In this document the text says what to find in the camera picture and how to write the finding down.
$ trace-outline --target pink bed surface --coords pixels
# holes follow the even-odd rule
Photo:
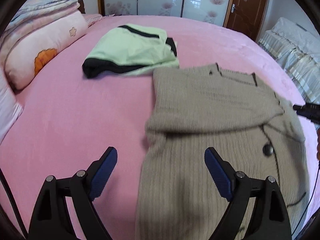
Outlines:
[[[304,103],[280,66],[241,33],[177,17],[105,18],[49,62],[17,95],[24,111],[0,145],[0,165],[27,228],[46,176],[70,177],[113,146],[118,150],[118,163],[94,206],[113,239],[134,239],[140,169],[148,150],[144,125],[155,102],[152,77],[102,75],[88,80],[82,73],[82,63],[98,40],[127,23],[166,30],[178,42],[181,68],[218,62],[221,68],[255,72],[292,103]],[[313,124],[300,120],[312,192],[318,167],[317,137]],[[17,225],[3,190],[0,203]],[[85,239],[70,200],[68,206],[77,236]],[[307,218],[319,206],[318,185]]]

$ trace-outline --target folded green garment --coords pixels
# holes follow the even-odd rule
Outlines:
[[[82,65],[87,78],[103,71],[141,75],[158,67],[179,68],[176,45],[164,30],[134,24],[119,26],[105,34]]]

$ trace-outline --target folded sweater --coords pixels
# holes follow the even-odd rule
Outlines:
[[[295,228],[309,182],[305,138],[292,104],[254,73],[217,65],[158,69],[153,78],[156,105],[146,123],[150,148],[141,171],[136,239],[210,238],[228,202],[204,163],[208,147],[251,178],[275,177]],[[273,146],[271,156],[265,145]],[[243,239],[253,205],[250,199],[236,239]]]
[[[176,45],[164,30],[134,24],[106,33],[82,65],[87,78],[103,71],[122,75],[151,73],[158,67],[179,67]]]

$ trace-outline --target star embroidery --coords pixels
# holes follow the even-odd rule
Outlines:
[[[77,32],[77,29],[75,27],[72,27],[72,29],[69,31],[70,37],[76,36],[76,32]]]

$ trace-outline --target blue gripper pad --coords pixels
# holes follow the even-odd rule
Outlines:
[[[113,148],[91,180],[91,190],[89,193],[89,199],[91,201],[101,196],[101,193],[116,166],[117,160],[117,150]]]
[[[209,148],[204,152],[204,162],[221,197],[230,202],[232,199],[231,181]]]

